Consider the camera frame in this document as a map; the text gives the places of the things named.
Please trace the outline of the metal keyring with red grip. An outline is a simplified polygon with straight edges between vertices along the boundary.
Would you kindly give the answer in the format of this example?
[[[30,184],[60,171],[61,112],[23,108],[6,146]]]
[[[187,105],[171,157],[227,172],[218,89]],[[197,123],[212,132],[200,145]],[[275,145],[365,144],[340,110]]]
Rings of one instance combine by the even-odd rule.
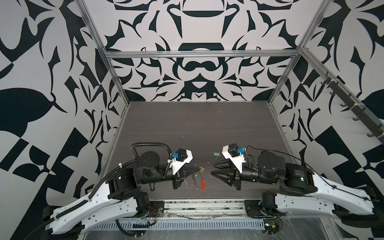
[[[203,178],[203,173],[197,176],[196,181],[196,183],[193,183],[195,185],[195,190],[200,190],[201,192],[204,192],[206,189],[206,182]]]

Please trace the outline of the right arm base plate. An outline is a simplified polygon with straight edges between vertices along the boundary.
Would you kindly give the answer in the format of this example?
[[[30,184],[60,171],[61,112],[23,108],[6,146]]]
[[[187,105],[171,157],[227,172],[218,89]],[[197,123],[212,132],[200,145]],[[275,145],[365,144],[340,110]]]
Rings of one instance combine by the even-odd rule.
[[[247,216],[255,219],[271,219],[285,216],[283,212],[277,210],[275,201],[267,200],[245,200]]]

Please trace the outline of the black wall hook rail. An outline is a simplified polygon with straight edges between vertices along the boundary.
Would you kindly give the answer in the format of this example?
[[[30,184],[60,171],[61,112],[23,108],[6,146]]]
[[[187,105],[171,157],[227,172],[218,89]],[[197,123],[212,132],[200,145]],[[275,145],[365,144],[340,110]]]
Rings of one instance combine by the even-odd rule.
[[[329,102],[329,111],[331,112],[332,101],[337,96],[343,103],[341,107],[345,110],[352,111],[356,116],[354,121],[362,122],[369,130],[367,134],[369,138],[378,139],[382,145],[384,144],[384,122],[379,119],[373,111],[371,111],[366,104],[364,104],[353,92],[346,87],[346,85],[337,78],[332,78],[329,72],[322,74],[324,79],[322,86],[327,85],[332,91],[331,99]]]

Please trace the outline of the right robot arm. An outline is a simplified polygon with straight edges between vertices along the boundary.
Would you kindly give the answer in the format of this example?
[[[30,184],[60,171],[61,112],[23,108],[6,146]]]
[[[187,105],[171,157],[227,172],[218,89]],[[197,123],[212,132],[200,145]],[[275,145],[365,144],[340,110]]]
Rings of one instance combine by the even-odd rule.
[[[314,170],[287,163],[263,150],[256,163],[248,161],[244,148],[223,149],[223,161],[211,175],[241,190],[243,182],[278,185],[279,193],[266,192],[247,211],[252,218],[277,218],[288,214],[320,215],[340,219],[345,225],[373,228],[383,225],[384,212],[372,188],[354,189],[327,180]]]

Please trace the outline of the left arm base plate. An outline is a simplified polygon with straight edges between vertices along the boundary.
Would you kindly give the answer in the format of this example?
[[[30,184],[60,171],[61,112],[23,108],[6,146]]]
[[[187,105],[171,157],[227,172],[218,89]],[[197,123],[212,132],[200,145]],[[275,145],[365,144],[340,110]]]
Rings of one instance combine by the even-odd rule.
[[[164,201],[149,201],[148,203],[141,201],[137,203],[137,207],[135,208],[136,214],[124,216],[124,218],[156,217],[158,214],[164,212],[164,207]]]

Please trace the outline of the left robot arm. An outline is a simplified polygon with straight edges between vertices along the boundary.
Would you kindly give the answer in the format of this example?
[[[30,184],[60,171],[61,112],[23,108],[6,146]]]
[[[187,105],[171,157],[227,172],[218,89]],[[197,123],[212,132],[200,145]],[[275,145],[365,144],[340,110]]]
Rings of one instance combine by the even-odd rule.
[[[179,149],[170,157],[162,165],[158,153],[147,151],[112,170],[91,193],[63,207],[47,207],[41,238],[76,240],[102,224],[149,215],[152,206],[148,194],[141,190],[143,185],[153,191],[156,183],[170,181],[176,190],[185,178],[200,171],[190,164],[193,156],[189,150]]]

